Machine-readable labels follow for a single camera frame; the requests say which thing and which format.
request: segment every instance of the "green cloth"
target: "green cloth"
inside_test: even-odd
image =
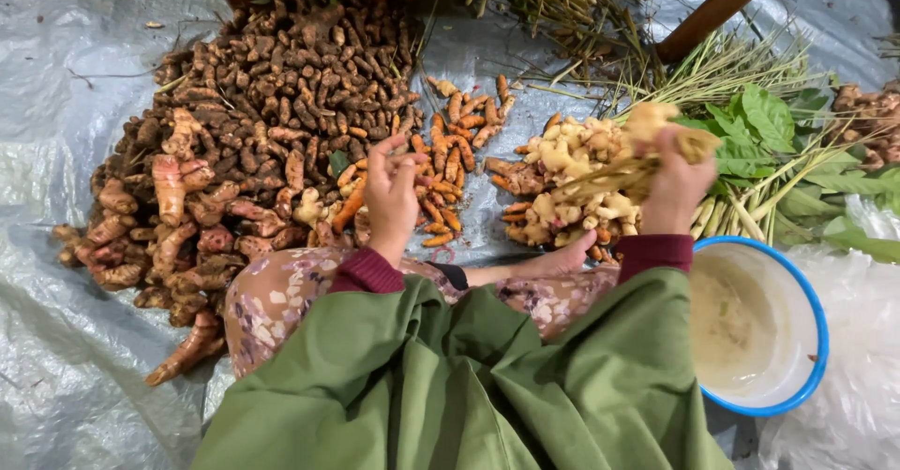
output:
[[[706,431],[681,271],[635,276],[546,345],[492,285],[450,307],[404,282],[314,303],[231,386],[191,468],[733,468]]]

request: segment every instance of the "gray tarp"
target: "gray tarp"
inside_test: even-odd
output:
[[[700,2],[652,0],[655,37]],[[750,11],[762,26],[795,15],[814,40],[814,61],[845,81],[876,90],[896,74],[871,39],[891,31],[885,0],[755,0]],[[216,31],[214,12],[227,16],[228,8],[221,0],[0,0],[0,468],[186,468],[231,383],[225,358],[146,387],[143,375],[185,331],[170,328],[162,313],[134,309],[132,293],[110,295],[84,271],[59,266],[49,235],[54,223],[84,223],[87,178],[120,125],[150,103],[147,71],[179,28],[182,42]],[[148,21],[165,27],[145,29]],[[467,12],[438,18],[425,71],[461,88],[492,88],[498,71],[514,73],[506,64],[522,66],[512,55],[558,64],[545,41],[528,39],[512,20],[489,15],[481,22]],[[488,31],[484,22],[502,29]],[[523,92],[487,153],[508,156],[557,110],[580,118],[592,108]],[[471,248],[456,250],[456,261],[522,251],[503,237],[498,195],[486,177],[470,179],[467,191]],[[754,431],[746,419],[711,409],[710,429],[734,457],[750,452]],[[753,457],[737,464],[755,466]]]

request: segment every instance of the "maroon sleeve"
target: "maroon sleeve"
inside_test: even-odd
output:
[[[403,274],[381,254],[364,246],[337,267],[329,292],[388,294],[403,290]]]
[[[694,259],[694,239],[690,235],[636,235],[622,238],[615,246],[622,254],[618,283],[644,270],[669,267],[690,270]]]

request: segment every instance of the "blue rim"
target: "blue rim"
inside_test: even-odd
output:
[[[713,238],[702,239],[694,244],[694,252],[702,249],[704,246],[715,245],[717,243],[735,243],[738,245],[747,245],[752,248],[759,250],[759,252],[764,253],[765,255],[775,259],[782,265],[785,269],[787,269],[791,275],[794,277],[797,283],[800,284],[800,287],[803,289],[804,294],[806,295],[806,300],[809,301],[809,306],[813,309],[813,316],[816,318],[816,333],[818,334],[819,345],[817,351],[818,358],[816,359],[816,364],[813,365],[813,372],[810,373],[809,378],[806,379],[806,383],[803,384],[803,387],[800,388],[793,396],[784,400],[781,403],[772,405],[771,407],[742,407],[740,405],[735,405],[734,403],[727,402],[722,398],[719,398],[709,390],[707,390],[703,384],[700,384],[700,389],[703,391],[703,395],[712,400],[714,403],[725,407],[728,410],[737,412],[739,414],[750,416],[750,417],[771,417],[779,414],[783,414],[788,410],[791,410],[795,407],[798,407],[801,403],[806,401],[806,398],[809,398],[814,391],[816,391],[816,387],[819,386],[819,383],[822,382],[822,376],[825,374],[825,364],[828,362],[828,323],[825,322],[825,311],[822,310],[822,303],[819,303],[819,297],[816,295],[816,291],[813,290],[813,285],[806,280],[806,277],[800,270],[794,266],[786,257],[782,256],[778,250],[768,246],[762,242],[756,241],[755,239],[749,239],[739,236],[717,236]]]

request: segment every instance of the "foot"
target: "foot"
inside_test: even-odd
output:
[[[597,241],[597,232],[590,230],[584,236],[559,250],[547,252],[541,257],[528,259],[513,267],[516,278],[547,278],[566,276],[579,272],[588,258],[587,251]]]

